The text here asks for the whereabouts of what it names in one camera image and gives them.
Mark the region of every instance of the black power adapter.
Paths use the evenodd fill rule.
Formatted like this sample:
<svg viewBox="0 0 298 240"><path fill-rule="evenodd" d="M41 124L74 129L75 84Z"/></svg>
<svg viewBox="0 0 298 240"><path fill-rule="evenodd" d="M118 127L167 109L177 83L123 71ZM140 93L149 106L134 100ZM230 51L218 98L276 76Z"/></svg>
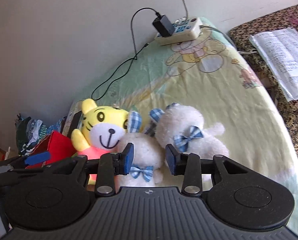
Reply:
<svg viewBox="0 0 298 240"><path fill-rule="evenodd" d="M166 15L160 15L158 12L156 13L157 18L154 19L152 25L156 28L156 30L161 34L162 37L169 37L171 36L174 31L175 27L169 21Z"/></svg>

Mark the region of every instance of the black cable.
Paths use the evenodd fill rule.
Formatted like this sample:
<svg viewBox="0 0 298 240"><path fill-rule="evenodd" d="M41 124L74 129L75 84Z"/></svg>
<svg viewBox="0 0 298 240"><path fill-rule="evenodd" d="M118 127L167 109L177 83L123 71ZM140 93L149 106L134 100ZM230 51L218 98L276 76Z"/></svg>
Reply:
<svg viewBox="0 0 298 240"><path fill-rule="evenodd" d="M150 8L150 7L144 7L144 8L141 8L141 9L137 10L137 11L135 12L135 14L132 16L131 23L130 23L130 27L131 27L131 35L132 35L132 41L133 41L133 48L135 49L135 60L137 60L137 49L136 49L136 43L135 43L135 36L134 36L134 34L133 34L132 22L133 22L133 18L135 17L135 15L136 15L138 12L140 12L140 11L142 11L142 10L146 10L146 9L149 9L149 10L154 11L155 14L156 14L156 16L161 17L160 13L158 13L155 9L152 9L152 8Z"/></svg>
<svg viewBox="0 0 298 240"><path fill-rule="evenodd" d="M150 9L150 10L152 10L152 11L155 12L156 16L161 17L161 15L160 15L155 9L152 9L152 8L150 8L150 7L144 7L144 8L141 8L141 9L139 9L139 10L137 10L137 11L135 12L135 14L132 16L131 23L130 23L130 25L131 25L131 34L132 34L132 42L133 42L133 48L135 49L135 55L134 55L134 57L129 58L129 59L125 60L124 62L122 62L122 63L116 68L116 70L112 73L112 75L111 75L106 81L102 82L99 86L97 86L97 87L92 91L92 93L91 93L91 98L93 99L93 94L94 94L94 92L95 92L100 86L102 86L103 84L105 84L106 82L108 82L108 81L110 80L110 78L113 77L113 75L117 72L117 70L118 70L124 63L128 62L129 60L131 60L131 63L130 63L130 65L129 65L129 68L128 68L127 72L124 73L124 74L123 74L122 76L120 76L119 78L113 80L113 81L108 85L108 87L107 87L106 91L104 92L104 94L103 94L102 96L100 96L99 98L94 99L95 101L98 101L98 100L100 100L101 98L103 98L103 97L105 96L105 94L107 93L107 91L109 90L109 88L110 88L110 86L112 85L113 82L115 82L115 81L119 80L120 78L123 78L125 75L127 75L127 73L129 72L129 70L130 70L130 68L131 68L131 65L132 65L133 61L134 61L134 60L137 60L137 55L138 55L138 54L139 54L145 47L147 47L147 46L149 45L148 43L146 43L146 44L142 47L142 49L139 50L139 51L137 52L137 49L136 49L136 42L135 42L135 36L134 36L134 34L133 34L133 27L132 27L132 22L133 22L133 19L134 19L135 15L136 15L138 12L140 12L140 11L142 11L142 10L145 10L145 9Z"/></svg>
<svg viewBox="0 0 298 240"><path fill-rule="evenodd" d="M149 45L149 43L146 43L146 44L142 47L142 49L139 50L139 51L137 52L137 54L136 54L135 56L137 56L137 55L138 55L138 54L139 54L145 47L147 47L148 45ZM99 86L97 86L97 87L93 90L93 92L92 92L92 94L91 94L91 98L92 98L92 99L93 99L93 94L94 94L94 92L95 92L100 86L102 86L103 84L105 84L110 78L112 78L113 75L116 73L116 71L117 71L117 70L118 70L124 63L128 62L129 60L131 60L131 63L130 63L130 65L129 65L129 67L128 67L127 72L124 73L124 74L123 74L122 76L120 76L119 78L116 78L115 80L113 80L113 81L108 85L108 87L107 87L106 91L103 93L103 95L100 96L100 97L97 98L97 99L94 99L94 101L98 101L98 100L100 100L101 98L103 98L103 97L105 96L105 94L107 93L107 91L109 90L109 88L110 88L110 86L112 85L113 82L119 80L120 78L123 78L125 75L128 74L128 72L129 72L129 70L130 70L130 68L131 68L132 63L133 63L133 61L135 60L135 56L132 57L132 58L129 58L129 59L127 59L126 61L124 61L123 63L121 63L121 64L117 67L117 69L112 73L112 75L111 75L106 81L102 82Z"/></svg>

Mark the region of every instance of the tiger plush ear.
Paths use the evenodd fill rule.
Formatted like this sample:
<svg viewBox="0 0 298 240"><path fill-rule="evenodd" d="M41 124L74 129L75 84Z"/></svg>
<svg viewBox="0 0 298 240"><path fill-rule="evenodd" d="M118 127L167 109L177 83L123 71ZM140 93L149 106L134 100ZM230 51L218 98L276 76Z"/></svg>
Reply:
<svg viewBox="0 0 298 240"><path fill-rule="evenodd" d="M89 112L92 109L95 109L96 107L96 102L93 99L88 98L82 102L81 110L83 114L86 114L87 112Z"/></svg>

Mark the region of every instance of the tiger plush face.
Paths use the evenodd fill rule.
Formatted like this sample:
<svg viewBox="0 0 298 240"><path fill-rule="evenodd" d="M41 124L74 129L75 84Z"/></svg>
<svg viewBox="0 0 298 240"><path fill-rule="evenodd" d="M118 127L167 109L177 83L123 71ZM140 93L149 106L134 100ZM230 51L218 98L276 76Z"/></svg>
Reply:
<svg viewBox="0 0 298 240"><path fill-rule="evenodd" d="M97 106L92 99L82 103L84 114L81 132L87 142L100 149L113 149L127 132L126 110L111 106Z"/></svg>

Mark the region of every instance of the folded clothes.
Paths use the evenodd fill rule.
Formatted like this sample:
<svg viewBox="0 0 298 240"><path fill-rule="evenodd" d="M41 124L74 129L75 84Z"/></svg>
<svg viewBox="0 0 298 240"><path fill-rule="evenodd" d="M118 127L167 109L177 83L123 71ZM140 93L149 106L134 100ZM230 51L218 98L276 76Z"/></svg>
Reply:
<svg viewBox="0 0 298 240"><path fill-rule="evenodd" d="M17 148L20 155L29 155L34 147L46 137L46 135L51 134L52 131L61 132L62 123L66 117L61 118L57 123L47 127L42 120L31 119L27 117L23 119L21 115L18 115L18 120L16 120L16 141Z"/></svg>

